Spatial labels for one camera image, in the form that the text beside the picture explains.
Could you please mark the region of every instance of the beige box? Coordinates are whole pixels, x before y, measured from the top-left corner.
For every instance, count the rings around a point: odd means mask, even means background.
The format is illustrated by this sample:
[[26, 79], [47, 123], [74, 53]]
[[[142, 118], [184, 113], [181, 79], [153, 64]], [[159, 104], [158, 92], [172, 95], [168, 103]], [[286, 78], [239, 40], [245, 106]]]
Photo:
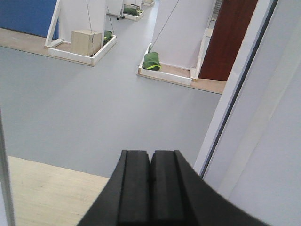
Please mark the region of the beige box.
[[71, 52], [79, 55], [90, 56], [100, 50], [102, 34], [90, 30], [72, 31]]

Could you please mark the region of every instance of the gray vinyl flooring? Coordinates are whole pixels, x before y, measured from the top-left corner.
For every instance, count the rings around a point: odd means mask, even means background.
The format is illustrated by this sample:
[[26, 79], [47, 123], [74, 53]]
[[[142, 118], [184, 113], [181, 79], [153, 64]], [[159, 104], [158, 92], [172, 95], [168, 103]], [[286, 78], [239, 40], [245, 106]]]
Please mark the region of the gray vinyl flooring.
[[136, 76], [158, 2], [144, 9], [139, 22], [112, 17], [118, 43], [95, 67], [0, 48], [9, 155], [105, 177], [122, 149], [178, 149], [194, 164], [220, 95]]

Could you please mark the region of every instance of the blue wall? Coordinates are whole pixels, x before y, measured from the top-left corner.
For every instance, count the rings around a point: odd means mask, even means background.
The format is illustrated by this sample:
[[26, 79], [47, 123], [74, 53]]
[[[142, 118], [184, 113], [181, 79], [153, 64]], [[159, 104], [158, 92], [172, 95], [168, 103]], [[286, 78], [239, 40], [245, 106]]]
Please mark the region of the blue wall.
[[[56, 0], [0, 0], [0, 27], [46, 37]], [[58, 38], [58, 25], [54, 39]]]

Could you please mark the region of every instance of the green bag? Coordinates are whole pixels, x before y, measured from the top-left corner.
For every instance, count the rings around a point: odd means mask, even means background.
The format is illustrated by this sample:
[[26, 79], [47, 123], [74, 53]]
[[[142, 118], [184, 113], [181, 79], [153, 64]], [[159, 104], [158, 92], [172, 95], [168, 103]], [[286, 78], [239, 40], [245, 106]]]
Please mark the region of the green bag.
[[161, 65], [159, 63], [159, 54], [158, 53], [145, 54], [142, 68], [146, 70], [153, 70], [153, 71], [160, 70]]
[[133, 16], [139, 16], [138, 15], [138, 10], [135, 9], [135, 8], [124, 8], [123, 13], [130, 14], [130, 15], [133, 15]]
[[103, 45], [107, 44], [113, 38], [112, 31], [104, 31]]

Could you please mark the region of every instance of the wooden door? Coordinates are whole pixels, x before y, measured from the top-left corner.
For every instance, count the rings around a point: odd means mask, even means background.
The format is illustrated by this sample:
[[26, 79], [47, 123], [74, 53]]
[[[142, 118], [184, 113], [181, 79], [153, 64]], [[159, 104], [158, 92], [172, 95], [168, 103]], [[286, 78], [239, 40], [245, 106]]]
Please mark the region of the wooden door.
[[199, 78], [226, 81], [258, 0], [223, 0]]

